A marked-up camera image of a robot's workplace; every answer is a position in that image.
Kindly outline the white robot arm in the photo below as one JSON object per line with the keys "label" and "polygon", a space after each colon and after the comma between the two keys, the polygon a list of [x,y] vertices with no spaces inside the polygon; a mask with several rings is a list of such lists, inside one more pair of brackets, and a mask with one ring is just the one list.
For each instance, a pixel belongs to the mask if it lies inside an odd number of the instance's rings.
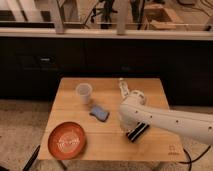
{"label": "white robot arm", "polygon": [[213,115],[155,108],[143,102],[143,93],[137,90],[122,101],[119,114],[125,129],[142,122],[213,146]]}

